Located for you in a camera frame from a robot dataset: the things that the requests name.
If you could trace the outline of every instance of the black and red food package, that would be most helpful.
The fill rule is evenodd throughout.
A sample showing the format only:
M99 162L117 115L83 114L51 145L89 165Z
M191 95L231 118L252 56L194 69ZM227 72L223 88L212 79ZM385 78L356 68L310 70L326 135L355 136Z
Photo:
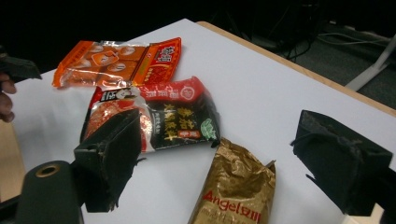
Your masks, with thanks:
M112 116L136 108L141 113L142 153L200 142L219 144L219 113L198 77L107 91L97 87L80 141Z

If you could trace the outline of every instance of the dark background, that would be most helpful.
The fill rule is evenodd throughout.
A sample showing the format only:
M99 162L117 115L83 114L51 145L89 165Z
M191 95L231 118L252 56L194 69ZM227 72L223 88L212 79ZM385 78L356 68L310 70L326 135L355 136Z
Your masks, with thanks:
M227 11L247 35L271 32L275 41L292 44L328 21L384 36L396 32L394 0L2 0L0 6L0 45L10 56L34 61L42 73L55 69L79 40L127 41L184 18L234 33Z

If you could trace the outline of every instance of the dark floor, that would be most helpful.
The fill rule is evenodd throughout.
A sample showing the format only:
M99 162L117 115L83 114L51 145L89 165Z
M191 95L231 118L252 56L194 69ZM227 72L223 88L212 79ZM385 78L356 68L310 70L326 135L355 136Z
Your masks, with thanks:
M260 14L260 19L271 23L270 27L265 27L265 24L253 26L254 20L248 9L254 1L246 0L243 5L234 7L238 10L239 17L234 16L233 19L236 20L229 20L231 15L227 14L225 7L221 7L225 6L224 0L188 3L181 0L166 3L153 0L149 5L139 2L126 5L124 2L108 3L100 0L46 4L3 0L0 7L0 44L10 56L34 61L40 72L45 73L55 69L79 40L126 41L187 18L191 21L209 21L341 85L346 85L371 66L387 44L387 39L384 41L381 36L365 35L345 26L331 25L326 20L321 20L319 14L306 16L306 8L303 14L291 13L299 7L296 5L290 5L285 11L282 9L276 14L272 8L282 8L282 1L271 3L271 7L268 4L263 6L267 11ZM276 17L286 23L280 26ZM290 29L296 28L296 23L297 28L303 26L305 29ZM306 35L306 29L309 30L309 35ZM257 38L253 40L252 32L259 34L255 35L257 37L260 36L260 30L270 33L275 39L280 38L280 35L287 38L275 42L261 42ZM356 42L354 38L378 42L350 44ZM393 54L389 60L390 65L359 92L396 109L394 58Z

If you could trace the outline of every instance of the white table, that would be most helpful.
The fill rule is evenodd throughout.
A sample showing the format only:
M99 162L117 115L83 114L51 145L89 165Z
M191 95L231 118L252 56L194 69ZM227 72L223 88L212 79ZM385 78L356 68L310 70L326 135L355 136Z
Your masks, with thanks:
M188 20L134 41L159 42L180 36L182 54L174 80L197 76L220 112L222 136L246 147L262 163L276 160L276 195L271 223L333 224L344 215L311 180L293 154L300 113L312 110L339 120L380 146L396 152L396 119L365 102ZM12 96L14 128L25 169L46 161L73 161L93 89L58 91L53 71L43 80L17 85ZM215 149L209 144L170 148L144 155L120 197L120 207L92 214L85 223L187 223ZM391 164L396 169L396 162Z

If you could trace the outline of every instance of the orange snack package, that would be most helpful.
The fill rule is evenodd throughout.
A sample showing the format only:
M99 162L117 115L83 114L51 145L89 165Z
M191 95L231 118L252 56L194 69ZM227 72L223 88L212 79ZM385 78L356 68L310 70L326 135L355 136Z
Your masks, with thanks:
M168 82L180 53L180 37L148 45L81 40L59 63L52 86L125 88Z

